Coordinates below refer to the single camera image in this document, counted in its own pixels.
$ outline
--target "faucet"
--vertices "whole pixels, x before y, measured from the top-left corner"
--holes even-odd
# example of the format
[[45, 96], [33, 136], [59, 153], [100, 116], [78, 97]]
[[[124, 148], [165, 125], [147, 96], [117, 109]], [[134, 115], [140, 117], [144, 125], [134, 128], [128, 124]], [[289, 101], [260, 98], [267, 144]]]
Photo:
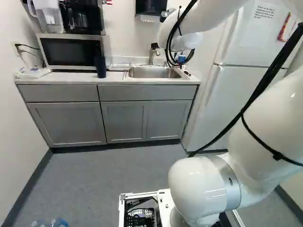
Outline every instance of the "faucet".
[[154, 56], [160, 56], [160, 52], [157, 50], [159, 48], [157, 43], [152, 43], [151, 44], [151, 49], [149, 52], [149, 56], [148, 56], [148, 64], [149, 65], [153, 65], [153, 58]]

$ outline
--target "microwave window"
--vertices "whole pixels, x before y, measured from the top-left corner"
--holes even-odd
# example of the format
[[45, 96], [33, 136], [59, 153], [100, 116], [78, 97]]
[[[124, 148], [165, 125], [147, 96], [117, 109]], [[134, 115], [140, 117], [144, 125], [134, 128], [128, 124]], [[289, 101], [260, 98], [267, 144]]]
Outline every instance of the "microwave window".
[[41, 38], [49, 65], [94, 66], [100, 41]]

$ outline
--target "water bottle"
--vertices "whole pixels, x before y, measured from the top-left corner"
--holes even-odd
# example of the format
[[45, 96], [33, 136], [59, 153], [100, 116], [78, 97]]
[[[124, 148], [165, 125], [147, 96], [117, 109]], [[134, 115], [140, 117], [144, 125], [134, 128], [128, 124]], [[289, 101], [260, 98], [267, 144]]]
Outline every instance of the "water bottle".
[[62, 218], [53, 219], [51, 221], [51, 227], [70, 227], [69, 224]]
[[30, 227], [50, 227], [44, 220], [34, 221]]
[[62, 218], [56, 218], [48, 224], [45, 220], [34, 221], [31, 227], [70, 227], [69, 224]]

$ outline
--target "power outlet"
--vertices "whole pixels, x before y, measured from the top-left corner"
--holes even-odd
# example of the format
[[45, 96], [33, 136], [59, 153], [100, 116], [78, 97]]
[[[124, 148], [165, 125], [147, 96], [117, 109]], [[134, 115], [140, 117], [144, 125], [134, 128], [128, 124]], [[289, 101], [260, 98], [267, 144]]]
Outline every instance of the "power outlet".
[[19, 51], [18, 51], [17, 47], [15, 46], [15, 44], [18, 44], [18, 42], [11, 42], [10, 44], [11, 44], [11, 47], [13, 48], [15, 55], [17, 57], [20, 57]]

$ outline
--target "refrigerator door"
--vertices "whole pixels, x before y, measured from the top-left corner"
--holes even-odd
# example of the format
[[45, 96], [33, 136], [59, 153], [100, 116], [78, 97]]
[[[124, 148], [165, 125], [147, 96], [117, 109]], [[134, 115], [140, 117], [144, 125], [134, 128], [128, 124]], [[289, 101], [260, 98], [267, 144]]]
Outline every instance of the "refrigerator door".
[[[248, 101], [267, 68], [229, 67], [213, 65], [210, 77], [215, 78], [206, 104], [199, 108], [187, 151], [195, 151], [210, 142], [236, 116]], [[280, 70], [271, 85], [286, 73]], [[227, 149], [228, 133], [207, 150]]]
[[[219, 65], [268, 67], [298, 22], [299, 19], [290, 14], [280, 0], [249, 1], [228, 19], [214, 62]], [[284, 68], [289, 67], [299, 46]]]

